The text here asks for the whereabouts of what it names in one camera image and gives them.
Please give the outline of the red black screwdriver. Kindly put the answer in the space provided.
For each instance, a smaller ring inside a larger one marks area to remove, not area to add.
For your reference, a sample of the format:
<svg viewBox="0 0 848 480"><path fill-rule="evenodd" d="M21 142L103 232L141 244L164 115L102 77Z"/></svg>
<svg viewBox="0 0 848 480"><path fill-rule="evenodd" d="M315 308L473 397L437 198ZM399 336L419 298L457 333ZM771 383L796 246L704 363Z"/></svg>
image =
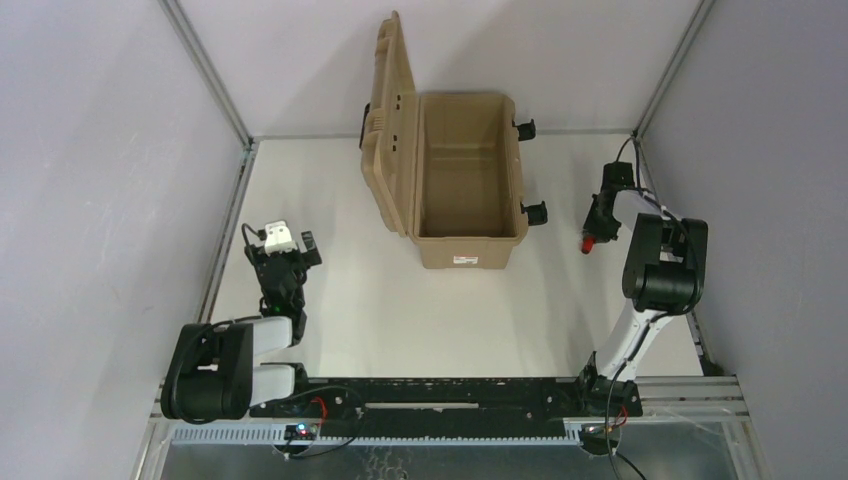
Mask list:
<svg viewBox="0 0 848 480"><path fill-rule="evenodd" d="M595 235L584 232L582 235L580 250L584 255L588 255L593 250L595 244L597 242L597 238Z"/></svg>

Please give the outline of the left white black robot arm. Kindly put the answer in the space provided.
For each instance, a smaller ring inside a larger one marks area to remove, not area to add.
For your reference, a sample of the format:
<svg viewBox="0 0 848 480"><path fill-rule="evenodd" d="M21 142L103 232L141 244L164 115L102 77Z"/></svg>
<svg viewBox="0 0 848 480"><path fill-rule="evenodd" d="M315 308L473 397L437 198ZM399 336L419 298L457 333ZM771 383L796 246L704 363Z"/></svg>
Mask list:
<svg viewBox="0 0 848 480"><path fill-rule="evenodd" d="M294 366L258 366L255 359L301 342L308 321L304 285L322 258L310 231L295 240L276 222L255 235L259 241L247 241L244 253L260 289L258 312L182 327L160 395L168 419L237 420L252 406L294 392Z"/></svg>

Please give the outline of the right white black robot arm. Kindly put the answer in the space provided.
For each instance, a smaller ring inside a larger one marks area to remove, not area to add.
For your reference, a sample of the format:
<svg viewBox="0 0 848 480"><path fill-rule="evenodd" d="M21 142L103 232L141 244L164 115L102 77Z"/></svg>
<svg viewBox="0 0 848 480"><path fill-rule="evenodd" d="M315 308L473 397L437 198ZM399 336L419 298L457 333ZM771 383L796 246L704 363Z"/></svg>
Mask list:
<svg viewBox="0 0 848 480"><path fill-rule="evenodd" d="M577 380L582 408L591 416L639 411L639 363L673 318L694 309L705 283L707 223L676 217L638 187L633 164L614 161L604 166L592 197L582 253L616 240L621 228L631 233L621 280L625 304Z"/></svg>

